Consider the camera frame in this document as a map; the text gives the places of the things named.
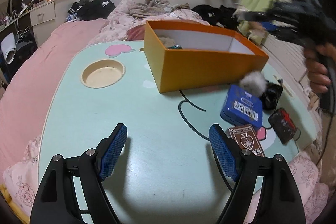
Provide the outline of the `person's right hand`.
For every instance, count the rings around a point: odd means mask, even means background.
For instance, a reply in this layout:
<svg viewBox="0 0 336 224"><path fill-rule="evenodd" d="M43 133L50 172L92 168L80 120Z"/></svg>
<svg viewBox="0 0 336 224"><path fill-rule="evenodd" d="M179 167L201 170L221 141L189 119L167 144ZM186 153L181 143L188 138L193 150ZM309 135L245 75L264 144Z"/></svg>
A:
<svg viewBox="0 0 336 224"><path fill-rule="evenodd" d="M331 80L327 76L327 68L318 62L317 52L335 61L335 46L326 43L324 46L317 46L316 50L309 48L303 50L310 87L315 94L322 94L328 92Z"/></svg>

